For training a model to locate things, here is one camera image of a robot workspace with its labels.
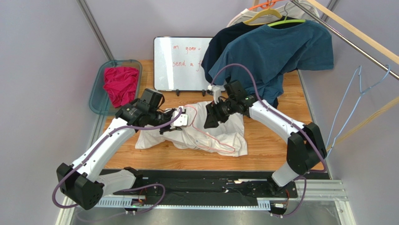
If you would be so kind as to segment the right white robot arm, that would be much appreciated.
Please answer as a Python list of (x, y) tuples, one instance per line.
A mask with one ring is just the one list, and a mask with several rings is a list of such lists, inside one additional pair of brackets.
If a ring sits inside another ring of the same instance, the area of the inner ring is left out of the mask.
[(249, 95), (239, 81), (224, 86), (228, 97), (221, 95), (218, 86), (209, 85), (206, 93), (214, 100), (206, 105), (204, 128), (216, 128), (235, 113), (247, 116), (278, 134), (287, 144), (286, 162), (271, 176), (273, 187), (283, 187), (314, 166), (324, 162), (327, 152), (319, 127), (311, 122), (303, 124), (281, 113), (265, 100)]

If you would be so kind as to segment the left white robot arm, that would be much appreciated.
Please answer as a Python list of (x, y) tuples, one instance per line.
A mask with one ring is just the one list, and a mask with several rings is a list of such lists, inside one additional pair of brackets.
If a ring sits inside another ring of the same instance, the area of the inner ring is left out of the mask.
[(162, 93), (145, 89), (140, 98), (119, 108), (106, 131), (78, 159), (56, 170), (58, 184), (52, 193), (53, 203), (61, 209), (95, 207), (101, 198), (132, 188), (139, 172), (131, 167), (101, 175), (104, 166), (117, 150), (138, 130), (156, 130), (170, 126), (183, 113), (183, 107), (161, 111)]

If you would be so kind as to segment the pink wire hanger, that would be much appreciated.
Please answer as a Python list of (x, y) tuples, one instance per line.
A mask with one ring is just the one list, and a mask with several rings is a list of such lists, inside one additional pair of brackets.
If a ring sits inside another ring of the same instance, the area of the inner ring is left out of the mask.
[(230, 120), (216, 128), (204, 128), (207, 102), (185, 105), (188, 126), (184, 128), (184, 141), (189, 148), (217, 152), (225, 156), (238, 156), (244, 124), (241, 116), (230, 116)]

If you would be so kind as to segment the white floral print t-shirt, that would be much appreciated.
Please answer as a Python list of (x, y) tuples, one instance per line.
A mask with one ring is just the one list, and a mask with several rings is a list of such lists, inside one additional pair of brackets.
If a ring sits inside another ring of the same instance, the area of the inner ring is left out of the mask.
[(248, 154), (244, 138), (243, 116), (235, 113), (216, 128), (205, 129), (208, 102), (184, 106), (188, 115), (188, 126), (181, 130), (160, 134), (160, 130), (143, 130), (135, 144), (136, 149), (149, 149), (164, 141), (170, 141), (178, 149), (204, 150), (224, 156), (240, 157)]

